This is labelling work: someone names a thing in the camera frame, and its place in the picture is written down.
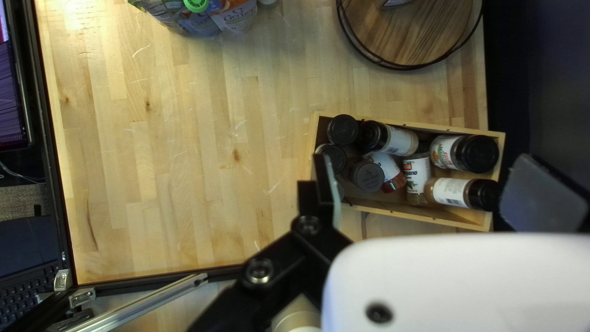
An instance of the metal bolt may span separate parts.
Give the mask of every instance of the metal bolt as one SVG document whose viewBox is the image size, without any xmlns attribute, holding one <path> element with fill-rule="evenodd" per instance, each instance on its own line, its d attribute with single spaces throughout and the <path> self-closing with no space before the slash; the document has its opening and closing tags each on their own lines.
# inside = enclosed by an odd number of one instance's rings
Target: metal bolt
<svg viewBox="0 0 590 332">
<path fill-rule="evenodd" d="M 246 268 L 246 279 L 253 284 L 266 284 L 274 273 L 273 263 L 268 258 L 254 258 Z"/>
<path fill-rule="evenodd" d="M 394 314 L 391 312 L 386 305 L 381 303 L 373 303 L 367 307 L 366 310 L 367 318 L 377 324 L 385 324 L 390 322 Z"/>
<path fill-rule="evenodd" d="M 320 220 L 316 216 L 301 216 L 297 220 L 297 230 L 304 235 L 316 235 L 320 232 Z"/>
</svg>

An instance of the wooden countertop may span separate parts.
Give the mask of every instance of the wooden countertop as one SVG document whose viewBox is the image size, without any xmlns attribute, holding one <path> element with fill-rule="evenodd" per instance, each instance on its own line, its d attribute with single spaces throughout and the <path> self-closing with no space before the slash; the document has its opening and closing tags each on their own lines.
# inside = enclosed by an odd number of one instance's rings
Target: wooden countertop
<svg viewBox="0 0 590 332">
<path fill-rule="evenodd" d="M 447 60 L 374 66 L 335 1 L 184 38 L 124 0 L 37 0 L 78 282 L 242 262 L 289 228 L 310 115 L 487 128 L 481 27 Z"/>
</svg>

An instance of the computer monitor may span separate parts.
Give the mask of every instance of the computer monitor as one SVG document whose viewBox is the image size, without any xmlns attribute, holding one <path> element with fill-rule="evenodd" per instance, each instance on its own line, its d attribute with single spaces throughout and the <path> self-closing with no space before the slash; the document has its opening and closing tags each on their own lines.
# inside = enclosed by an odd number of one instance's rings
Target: computer monitor
<svg viewBox="0 0 590 332">
<path fill-rule="evenodd" d="M 26 148 L 32 143 L 31 125 L 22 85 L 19 58 L 11 27 L 0 0 L 0 152 Z"/>
</svg>

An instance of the small bottle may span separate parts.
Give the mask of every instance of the small bottle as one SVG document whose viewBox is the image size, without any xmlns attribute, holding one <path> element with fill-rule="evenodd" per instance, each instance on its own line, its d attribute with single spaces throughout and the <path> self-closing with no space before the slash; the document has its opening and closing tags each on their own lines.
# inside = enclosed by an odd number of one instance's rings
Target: small bottle
<svg viewBox="0 0 590 332">
<path fill-rule="evenodd" d="M 404 174 L 408 181 L 406 198 L 412 205 L 428 205 L 424 194 L 424 186 L 431 176 L 430 153 L 413 154 L 403 160 Z"/>
<path fill-rule="evenodd" d="M 385 173 L 379 165 L 368 160 L 357 163 L 350 172 L 349 180 L 359 189 L 373 193 L 383 185 Z"/>
<path fill-rule="evenodd" d="M 337 115 L 328 123 L 327 135 L 332 144 L 352 144 L 359 135 L 359 123 L 348 114 Z"/>
<path fill-rule="evenodd" d="M 342 172 L 346 166 L 346 153 L 341 147 L 337 147 L 333 144 L 321 144 L 316 148 L 317 154 L 325 154 L 332 163 L 332 169 L 334 175 Z"/>
<path fill-rule="evenodd" d="M 375 163 L 383 169 L 385 178 L 381 185 L 381 191 L 384 193 L 393 193 L 395 190 L 405 186 L 406 177 L 391 155 L 383 152 L 369 152 L 363 155 L 363 159 Z"/>
<path fill-rule="evenodd" d="M 426 201 L 431 204 L 497 211 L 500 197 L 498 183 L 481 178 L 430 178 L 424 186 Z"/>
<path fill-rule="evenodd" d="M 370 120 L 360 125 L 356 144 L 361 151 L 409 156 L 418 148 L 418 136 L 409 129 Z"/>
<path fill-rule="evenodd" d="M 438 135 L 430 145 L 430 158 L 440 168 L 477 174 L 490 171 L 498 162 L 498 145 L 485 135 Z"/>
</svg>

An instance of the wooden crate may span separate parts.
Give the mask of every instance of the wooden crate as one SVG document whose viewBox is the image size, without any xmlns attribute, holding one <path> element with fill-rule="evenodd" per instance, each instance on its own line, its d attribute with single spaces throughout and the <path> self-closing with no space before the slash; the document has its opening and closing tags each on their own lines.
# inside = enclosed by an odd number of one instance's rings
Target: wooden crate
<svg viewBox="0 0 590 332">
<path fill-rule="evenodd" d="M 329 143 L 326 129 L 330 120 L 337 114 L 316 112 L 313 119 L 310 120 L 310 139 L 307 151 L 309 155 L 315 151 L 320 144 Z M 432 166 L 433 177 L 453 177 L 453 178 L 488 178 L 498 180 L 500 174 L 500 164 L 502 161 L 502 152 L 504 150 L 504 133 L 494 131 L 482 131 L 478 129 L 458 128 L 441 125 L 430 125 L 427 123 L 394 121 L 387 119 L 376 119 L 371 117 L 356 117 L 358 121 L 375 120 L 390 125 L 403 126 L 417 132 L 435 133 L 435 134 L 477 134 L 487 135 L 498 143 L 500 158 L 493 170 L 484 174 L 475 174 L 472 172 L 444 170 Z M 307 165 L 307 174 L 311 174 L 311 157 Z M 491 228 L 491 212 L 465 209 L 454 206 L 440 207 L 420 207 L 407 204 L 405 199 L 405 190 L 397 190 L 394 193 L 385 194 L 381 191 L 367 193 L 356 188 L 348 181 L 342 181 L 345 188 L 344 202 L 356 207 L 360 211 L 384 214 L 423 222 L 444 224 L 447 226 L 460 227 L 463 229 L 489 232 Z"/>
</svg>

